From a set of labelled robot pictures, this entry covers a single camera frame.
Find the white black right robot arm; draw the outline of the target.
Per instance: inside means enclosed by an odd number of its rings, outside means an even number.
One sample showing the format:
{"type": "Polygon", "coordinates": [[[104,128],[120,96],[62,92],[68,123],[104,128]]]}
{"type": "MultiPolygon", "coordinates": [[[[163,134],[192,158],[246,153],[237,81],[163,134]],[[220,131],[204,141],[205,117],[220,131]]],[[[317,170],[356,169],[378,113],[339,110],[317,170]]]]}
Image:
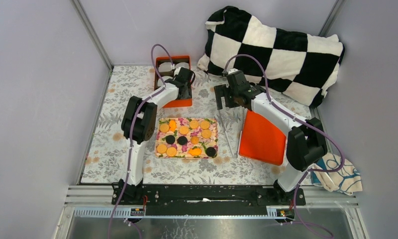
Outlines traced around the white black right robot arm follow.
{"type": "Polygon", "coordinates": [[[217,109],[244,107],[269,121],[286,137],[288,165],[276,181],[273,192],[276,203],[286,205],[293,199],[292,190],[306,171],[327,154],[327,145],[321,121],[294,114],[273,99],[269,91],[251,85],[244,73],[237,69],[224,72],[227,85],[215,86],[217,109]]]}

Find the floral cookie tray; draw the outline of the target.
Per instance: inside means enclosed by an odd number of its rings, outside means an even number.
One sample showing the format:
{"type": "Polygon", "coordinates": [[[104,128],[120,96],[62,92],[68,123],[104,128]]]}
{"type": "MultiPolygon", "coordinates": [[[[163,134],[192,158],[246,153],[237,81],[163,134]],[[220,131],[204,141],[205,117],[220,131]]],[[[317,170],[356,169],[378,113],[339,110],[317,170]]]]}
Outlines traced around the floral cookie tray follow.
{"type": "Polygon", "coordinates": [[[155,156],[209,159],[218,154],[218,123],[214,118],[161,118],[155,156]]]}

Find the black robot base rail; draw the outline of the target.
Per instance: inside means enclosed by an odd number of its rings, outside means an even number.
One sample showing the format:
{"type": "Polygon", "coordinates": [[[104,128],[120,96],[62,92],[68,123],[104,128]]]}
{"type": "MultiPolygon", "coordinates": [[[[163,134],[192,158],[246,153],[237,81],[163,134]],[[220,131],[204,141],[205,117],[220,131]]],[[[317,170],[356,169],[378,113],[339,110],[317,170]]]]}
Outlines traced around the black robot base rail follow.
{"type": "Polygon", "coordinates": [[[113,205],[139,205],[136,216],[267,216],[269,206],[293,215],[305,206],[302,189],[284,193],[279,186],[160,185],[112,183],[113,205]]]}

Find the round swirl butter cookie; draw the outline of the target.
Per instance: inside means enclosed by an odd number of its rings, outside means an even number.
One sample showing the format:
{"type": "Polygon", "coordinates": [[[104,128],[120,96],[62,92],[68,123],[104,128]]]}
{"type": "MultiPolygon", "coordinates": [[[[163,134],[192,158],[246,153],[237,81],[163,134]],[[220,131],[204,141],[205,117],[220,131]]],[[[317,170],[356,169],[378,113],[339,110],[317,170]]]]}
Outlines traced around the round swirl butter cookie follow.
{"type": "Polygon", "coordinates": [[[199,144],[200,138],[198,136],[192,136],[191,137],[191,143],[193,145],[199,144]]]}

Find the orange compartment cookie box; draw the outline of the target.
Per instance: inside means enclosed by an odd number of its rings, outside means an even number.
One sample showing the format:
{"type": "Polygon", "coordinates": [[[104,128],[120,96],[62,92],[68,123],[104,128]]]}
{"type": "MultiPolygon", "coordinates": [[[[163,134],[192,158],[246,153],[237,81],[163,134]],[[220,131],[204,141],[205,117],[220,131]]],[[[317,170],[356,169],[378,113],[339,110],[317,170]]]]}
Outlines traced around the orange compartment cookie box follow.
{"type": "Polygon", "coordinates": [[[193,105],[192,84],[195,73],[187,55],[158,57],[155,60],[154,89],[164,91],[158,94],[160,108],[191,107],[193,105]]]}

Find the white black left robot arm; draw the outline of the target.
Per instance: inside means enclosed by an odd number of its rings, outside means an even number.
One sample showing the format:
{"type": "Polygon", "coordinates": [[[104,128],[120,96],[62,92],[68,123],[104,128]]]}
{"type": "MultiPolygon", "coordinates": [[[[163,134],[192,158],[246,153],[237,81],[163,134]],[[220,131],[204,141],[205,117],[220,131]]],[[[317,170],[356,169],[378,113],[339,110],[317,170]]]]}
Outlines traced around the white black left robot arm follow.
{"type": "Polygon", "coordinates": [[[121,130],[127,144],[127,170],[119,181],[123,198],[132,205],[142,200],[139,189],[143,180],[143,158],[147,142],[152,137],[157,111],[171,101],[191,95],[191,84],[195,79],[192,70],[178,67],[172,78],[164,81],[158,89],[140,98],[130,97],[121,122],[121,130]]]}

